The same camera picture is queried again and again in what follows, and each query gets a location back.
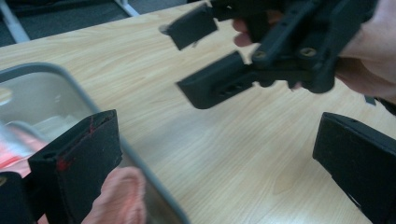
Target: wood grain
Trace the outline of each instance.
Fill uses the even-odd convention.
[[[369,223],[312,159],[319,120],[333,112],[396,138],[396,118],[340,82],[321,95],[277,82],[193,108],[175,82],[237,49],[228,21],[183,51],[160,34],[193,6],[0,48],[0,69],[59,64],[102,109],[117,109],[121,134],[192,223]],[[253,47],[238,50],[248,58]]]

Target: screw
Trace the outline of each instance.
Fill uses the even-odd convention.
[[[0,176],[0,187],[6,184],[7,178],[5,176]]]
[[[267,56],[267,54],[264,51],[256,51],[253,55],[253,57],[257,59],[263,59]]]
[[[302,54],[305,57],[314,57],[317,54],[317,51],[312,48],[303,48],[300,49],[300,54]]]

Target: black plastic mount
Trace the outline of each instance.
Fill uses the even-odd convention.
[[[276,80],[286,80],[290,88],[301,83],[313,93],[329,91],[334,85],[334,67],[339,53],[359,31],[361,24],[372,17],[376,2],[213,0],[211,7],[200,5],[167,29],[179,49],[216,31],[214,19],[244,19],[251,40],[260,45],[251,54],[251,64],[239,63],[235,70],[227,68],[226,64],[242,61],[235,52],[177,85],[200,109],[216,105],[251,87],[251,83],[247,86],[243,86],[245,82],[239,83],[237,79],[240,78],[259,82],[262,87],[269,87]],[[267,10],[270,9],[283,13],[273,28],[267,21]]]

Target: black plastic part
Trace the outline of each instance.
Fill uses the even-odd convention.
[[[35,223],[18,173],[0,173],[0,223]]]
[[[373,223],[396,223],[396,140],[324,113],[313,158]]]
[[[178,49],[184,49],[217,30],[210,7],[202,4],[169,25],[166,33],[171,36]]]
[[[81,223],[121,161],[116,111],[82,120],[28,161],[49,223]]]
[[[373,15],[376,3],[377,0],[212,0],[211,11],[212,16],[219,21],[235,18],[246,20],[251,39],[260,42],[251,56],[250,72],[256,73],[256,81],[261,86],[267,87],[276,80],[286,80],[290,87],[300,82],[313,93],[323,93],[334,86],[334,67],[339,53],[359,31],[361,24]],[[284,13],[282,19],[271,29],[266,18],[268,9]],[[190,12],[186,17],[194,14],[197,13]],[[201,23],[197,21],[190,25],[199,27]],[[215,70],[213,64],[209,66],[210,69],[203,69],[194,76],[205,76],[203,71]],[[234,82],[237,82],[240,78],[245,79],[245,74],[246,71],[238,77],[232,73],[230,77],[234,77]],[[210,82],[205,78],[205,82],[211,85],[210,88],[218,89],[229,86],[232,81],[227,79],[225,83],[216,83],[218,87],[213,86],[217,80]],[[189,89],[205,89],[193,85],[190,82]],[[207,94],[207,91],[200,96],[205,97],[218,98],[216,94]]]
[[[249,35],[250,41],[253,43],[259,43],[270,29],[267,13],[247,16],[243,18],[243,20],[247,25],[247,33]]]
[[[196,108],[208,109],[252,87],[254,77],[248,75],[247,70],[248,66],[236,51],[177,85]]]

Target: gray floor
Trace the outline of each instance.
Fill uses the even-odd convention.
[[[139,13],[145,14],[186,4],[186,0],[129,0]],[[31,39],[57,35],[97,24],[127,18],[112,0],[63,0],[50,6],[14,6],[12,8]],[[0,20],[0,47],[15,44]]]

